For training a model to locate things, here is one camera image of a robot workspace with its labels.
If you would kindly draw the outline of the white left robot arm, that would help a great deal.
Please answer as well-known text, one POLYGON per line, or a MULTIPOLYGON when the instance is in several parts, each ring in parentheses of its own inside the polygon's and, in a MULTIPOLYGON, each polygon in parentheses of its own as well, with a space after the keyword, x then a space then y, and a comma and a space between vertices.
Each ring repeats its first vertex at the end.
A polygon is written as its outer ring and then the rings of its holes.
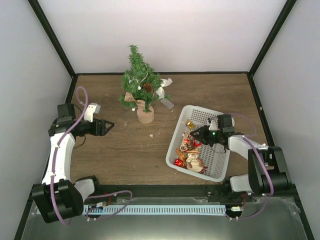
POLYGON ((100 108, 97 103, 89 104, 80 121, 76 121, 74 104, 57 106, 58 117, 48 130, 51 149, 46 172, 41 183, 31 190, 33 201, 47 224, 81 215, 86 199, 97 202, 102 196, 94 175, 72 183, 70 171, 76 138, 105 136, 114 127, 113 122, 94 118, 100 108))

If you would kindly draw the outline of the white perforated plastic basket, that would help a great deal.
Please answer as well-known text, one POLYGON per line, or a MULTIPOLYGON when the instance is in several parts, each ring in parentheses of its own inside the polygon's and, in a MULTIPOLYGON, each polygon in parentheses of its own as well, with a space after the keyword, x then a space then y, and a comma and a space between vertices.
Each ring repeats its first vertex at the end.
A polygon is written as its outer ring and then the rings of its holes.
POLYGON ((165 158, 166 164, 182 173, 204 179, 206 181, 221 182, 225 179, 230 151, 225 150, 220 144, 214 146, 202 145, 199 149, 199 158, 203 161, 203 166, 206 168, 204 173, 197 173, 183 167, 175 165, 175 160, 178 159, 176 149, 178 149, 183 140, 183 134, 187 130, 187 121, 191 121, 195 128, 198 129, 207 124, 208 118, 214 118, 221 115, 219 111, 208 108, 186 105, 182 108, 178 118, 167 154, 165 158))

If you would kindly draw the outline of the white ribbon bow ornament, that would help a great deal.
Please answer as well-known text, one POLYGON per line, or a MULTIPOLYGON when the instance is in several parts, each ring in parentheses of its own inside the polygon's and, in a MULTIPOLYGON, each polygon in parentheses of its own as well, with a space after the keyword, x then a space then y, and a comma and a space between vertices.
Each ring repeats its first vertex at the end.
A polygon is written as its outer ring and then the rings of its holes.
POLYGON ((158 95, 158 98, 161 100, 165 97, 165 87, 168 87, 173 83, 172 79, 169 77, 168 79, 161 78, 160 87, 155 91, 155 93, 158 95))

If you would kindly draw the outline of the small green christmas tree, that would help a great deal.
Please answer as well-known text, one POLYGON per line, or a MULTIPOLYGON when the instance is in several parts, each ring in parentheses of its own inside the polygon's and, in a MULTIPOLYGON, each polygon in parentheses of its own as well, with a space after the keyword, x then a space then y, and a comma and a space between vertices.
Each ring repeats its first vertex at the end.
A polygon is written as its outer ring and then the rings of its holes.
POLYGON ((153 67, 145 62, 144 56, 139 52, 137 45, 129 46, 130 54, 128 56, 130 68, 127 69, 121 77, 121 88, 124 91, 119 98, 120 103, 136 112, 138 121, 142 124, 149 124, 154 120, 155 111, 152 103, 159 99, 155 91, 160 87, 161 80, 159 73, 156 73, 153 67), (143 85, 149 83, 152 85, 154 92, 147 93, 143 89, 143 85), (124 97, 126 92, 133 95, 136 100, 145 101, 145 110, 137 108, 134 102, 125 102, 124 97))

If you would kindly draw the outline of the brown pinecone ornament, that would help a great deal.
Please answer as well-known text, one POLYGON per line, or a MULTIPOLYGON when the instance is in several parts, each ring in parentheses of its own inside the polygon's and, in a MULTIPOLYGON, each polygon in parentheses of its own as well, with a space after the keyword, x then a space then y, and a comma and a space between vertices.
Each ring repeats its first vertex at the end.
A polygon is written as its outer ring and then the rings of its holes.
POLYGON ((148 94, 152 94, 154 92, 154 88, 150 83, 145 83, 142 87, 148 94))

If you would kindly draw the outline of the burlap bow ornament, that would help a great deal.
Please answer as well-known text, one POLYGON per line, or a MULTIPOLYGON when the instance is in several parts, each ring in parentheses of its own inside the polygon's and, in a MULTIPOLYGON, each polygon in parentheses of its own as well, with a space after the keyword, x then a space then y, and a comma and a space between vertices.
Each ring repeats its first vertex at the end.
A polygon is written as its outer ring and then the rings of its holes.
POLYGON ((124 95, 124 101, 126 103, 135 103, 136 107, 139 108, 140 110, 144 111, 146 107, 145 101, 141 99, 135 99, 133 95, 129 92, 126 92, 124 95))

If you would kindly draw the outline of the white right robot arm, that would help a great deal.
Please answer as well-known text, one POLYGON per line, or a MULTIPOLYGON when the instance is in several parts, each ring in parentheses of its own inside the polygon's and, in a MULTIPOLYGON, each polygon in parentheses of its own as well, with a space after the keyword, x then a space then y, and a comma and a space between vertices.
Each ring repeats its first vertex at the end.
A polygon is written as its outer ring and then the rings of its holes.
POLYGON ((248 163, 248 174, 235 175, 222 188, 223 198, 236 200, 240 192, 272 196, 291 189, 292 180, 283 150, 279 146, 257 143, 240 132, 235 132, 230 114, 208 119, 208 124, 192 131, 190 135, 203 145, 219 144, 225 151, 242 156, 248 163))

